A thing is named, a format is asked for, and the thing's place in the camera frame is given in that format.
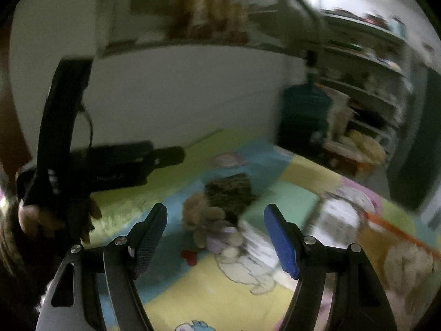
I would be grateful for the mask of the person's left hand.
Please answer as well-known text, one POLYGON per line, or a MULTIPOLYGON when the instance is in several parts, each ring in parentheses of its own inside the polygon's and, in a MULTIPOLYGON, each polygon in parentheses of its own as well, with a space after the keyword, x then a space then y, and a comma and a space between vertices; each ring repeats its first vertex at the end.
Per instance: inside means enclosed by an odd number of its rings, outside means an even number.
POLYGON ((86 244, 90 243, 90 233, 95 229, 93 220, 102 217, 100 207, 91 197, 78 205, 58 205, 55 211, 49 212, 22 199, 18 207, 18 221, 26 235, 69 236, 86 244))

